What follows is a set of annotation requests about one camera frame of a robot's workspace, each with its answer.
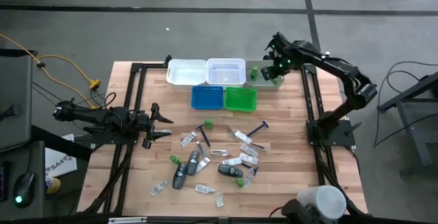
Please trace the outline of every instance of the concrete floor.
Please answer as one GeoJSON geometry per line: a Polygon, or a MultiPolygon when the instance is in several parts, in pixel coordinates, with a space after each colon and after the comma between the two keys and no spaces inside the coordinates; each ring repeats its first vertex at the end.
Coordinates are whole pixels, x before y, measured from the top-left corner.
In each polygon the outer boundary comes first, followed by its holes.
{"type": "MultiPolygon", "coordinates": [[[[321,10],[437,10],[438,0],[312,0],[321,10]]],[[[0,0],[0,3],[31,5],[102,5],[160,8],[280,8],[305,9],[305,0],[0,0]]],[[[389,67],[404,60],[438,63],[438,16],[316,16],[323,51],[330,51],[359,66],[380,84],[389,67]]],[[[263,56],[271,35],[280,31],[290,40],[311,40],[306,14],[212,14],[212,13],[110,13],[0,11],[0,32],[28,49],[71,58],[92,78],[99,78],[105,92],[115,60],[161,60],[174,58],[252,58],[263,56]]],[[[14,45],[0,40],[0,48],[14,45]]],[[[56,78],[89,95],[88,83],[61,60],[46,60],[56,78]]],[[[402,65],[422,77],[438,67],[402,65]]],[[[61,98],[80,99],[72,91],[49,81],[37,68],[34,81],[61,98]]],[[[407,89],[415,83],[405,75],[391,76],[394,86],[407,89]]],[[[396,92],[383,88],[384,102],[396,92]]],[[[33,96],[33,123],[55,134],[83,134],[71,123],[55,121],[53,106],[38,93],[33,96]]],[[[415,177],[401,180],[398,173],[415,166],[413,145],[400,132],[373,148],[376,105],[350,115],[363,124],[355,131],[357,156],[368,210],[375,216],[437,222],[438,179],[415,177]]],[[[401,128],[395,110],[381,115],[381,135],[401,128]]],[[[72,181],[76,187],[79,182],[72,181]]],[[[66,214],[75,194],[65,197],[66,214]]]]}

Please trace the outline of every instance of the wooden tabletop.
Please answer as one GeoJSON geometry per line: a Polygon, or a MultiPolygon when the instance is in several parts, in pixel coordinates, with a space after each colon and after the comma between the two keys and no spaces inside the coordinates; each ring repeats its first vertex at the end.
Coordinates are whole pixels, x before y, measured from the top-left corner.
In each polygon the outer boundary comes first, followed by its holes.
{"type": "MultiPolygon", "coordinates": [[[[112,106],[123,105],[127,91],[129,70],[132,62],[115,62],[109,79],[107,93],[117,93],[112,106]]],[[[322,99],[325,110],[334,110],[341,102],[337,79],[318,71],[322,99]]],[[[137,82],[133,90],[131,106],[135,101],[137,82]]],[[[305,121],[307,110],[301,75],[293,72],[285,76],[279,91],[260,90],[257,92],[257,110],[252,113],[228,110],[194,110],[190,106],[191,91],[175,90],[166,81],[166,70],[148,69],[140,109],[148,113],[151,104],[156,102],[160,112],[174,124],[155,122],[156,129],[171,129],[172,135],[160,138],[150,150],[141,146],[144,134],[134,146],[124,215],[142,216],[261,216],[283,206],[302,190],[318,185],[313,149],[307,142],[305,121]],[[212,130],[206,130],[211,148],[205,144],[200,132],[187,147],[180,142],[205,119],[214,122],[212,130]],[[259,154],[260,167],[249,187],[238,188],[235,178],[217,172],[223,157],[210,156],[211,162],[195,176],[186,176],[181,190],[172,188],[172,178],[177,165],[169,160],[175,154],[186,162],[190,153],[197,149],[195,142],[200,140],[206,149],[227,149],[230,158],[239,157],[243,152],[241,143],[234,140],[226,131],[227,125],[234,131],[245,134],[266,120],[268,129],[253,136],[254,142],[269,148],[259,154]],[[150,190],[162,180],[169,185],[158,195],[152,197],[150,190]],[[196,184],[216,189],[214,195],[195,192],[196,184]],[[215,198],[224,193],[224,206],[216,207],[215,198]]],[[[87,208],[106,185],[111,169],[114,145],[104,145],[95,151],[90,159],[83,185],[78,211],[87,208]]],[[[359,209],[366,212],[356,161],[343,147],[333,147],[333,157],[337,177],[348,196],[359,209]]],[[[114,192],[113,206],[118,194],[114,192]]]]}

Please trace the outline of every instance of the white cylinder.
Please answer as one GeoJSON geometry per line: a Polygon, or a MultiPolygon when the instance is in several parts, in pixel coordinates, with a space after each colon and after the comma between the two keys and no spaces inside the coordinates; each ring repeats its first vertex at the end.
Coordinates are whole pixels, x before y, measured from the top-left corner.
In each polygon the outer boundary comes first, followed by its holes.
{"type": "Polygon", "coordinates": [[[317,186],[300,191],[296,199],[302,206],[315,206],[323,218],[336,220],[346,211],[347,203],[342,192],[334,186],[317,186]]]}

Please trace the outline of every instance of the green basket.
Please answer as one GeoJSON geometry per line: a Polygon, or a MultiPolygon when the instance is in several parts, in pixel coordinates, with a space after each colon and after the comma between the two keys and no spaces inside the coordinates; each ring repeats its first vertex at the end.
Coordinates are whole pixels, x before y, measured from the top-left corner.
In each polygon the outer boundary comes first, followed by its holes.
{"type": "Polygon", "coordinates": [[[257,90],[227,87],[224,106],[228,110],[254,112],[257,107],[257,90]]]}

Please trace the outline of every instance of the white basket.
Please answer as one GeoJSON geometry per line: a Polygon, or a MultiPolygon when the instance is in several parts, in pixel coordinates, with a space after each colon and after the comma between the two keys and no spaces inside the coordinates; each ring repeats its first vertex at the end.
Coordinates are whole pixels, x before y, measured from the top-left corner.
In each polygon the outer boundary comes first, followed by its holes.
{"type": "Polygon", "coordinates": [[[243,59],[208,59],[207,83],[215,86],[242,87],[246,82],[243,59]]]}
{"type": "Polygon", "coordinates": [[[167,68],[166,80],[175,88],[191,89],[205,83],[206,69],[205,60],[172,59],[167,68]]]}

